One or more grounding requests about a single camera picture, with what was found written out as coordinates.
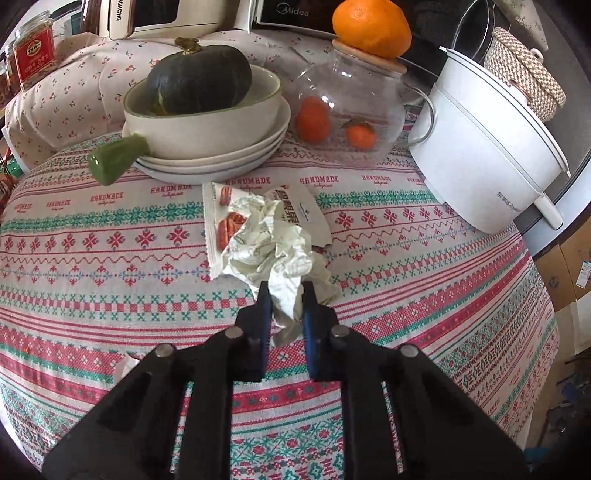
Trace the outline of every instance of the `patterned tablecloth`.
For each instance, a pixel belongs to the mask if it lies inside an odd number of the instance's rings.
[[[37,167],[0,231],[0,393],[24,451],[48,450],[113,386],[125,352],[186,347],[231,325],[250,289],[210,281],[201,187],[132,168],[110,187],[86,154],[109,134]],[[332,230],[326,251],[339,321],[373,342],[411,341],[512,437],[558,346],[544,284],[514,225],[474,230],[436,202],[408,152],[372,170],[313,157],[288,134],[232,185],[264,192],[299,181]],[[335,478],[342,471],[337,384],[312,383],[301,340],[271,349],[262,384],[233,404],[234,478]]]

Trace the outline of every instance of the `green bowl handle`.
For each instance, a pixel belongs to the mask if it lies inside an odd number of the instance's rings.
[[[97,182],[107,186],[116,182],[138,157],[149,154],[146,139],[134,134],[95,148],[88,155],[88,168]]]

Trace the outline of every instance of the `orange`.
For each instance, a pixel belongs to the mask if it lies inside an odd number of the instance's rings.
[[[368,124],[347,127],[347,141],[352,147],[370,150],[377,139],[378,134]]]
[[[295,122],[295,131],[305,142],[320,143],[330,135],[329,107],[319,98],[304,98]]]
[[[384,59],[399,57],[413,36],[400,7],[390,0],[345,0],[333,13],[339,40]]]

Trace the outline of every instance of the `stacked plate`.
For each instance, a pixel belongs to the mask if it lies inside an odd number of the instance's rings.
[[[277,112],[275,123],[263,139],[234,152],[214,157],[187,160],[166,160],[154,157],[139,157],[134,166],[146,175],[167,183],[201,185],[208,181],[224,181],[254,170],[280,147],[291,118],[291,109],[285,99]],[[124,125],[123,137],[129,136]]]

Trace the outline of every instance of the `cardboard box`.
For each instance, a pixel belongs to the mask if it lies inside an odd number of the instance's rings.
[[[553,246],[539,257],[535,265],[548,289],[555,312],[577,299],[570,279],[570,271],[559,245]]]
[[[586,287],[577,285],[583,262],[591,262],[591,218],[588,218],[575,233],[562,242],[560,249],[569,268],[574,293],[577,299],[581,299],[591,291],[591,281],[586,282]]]

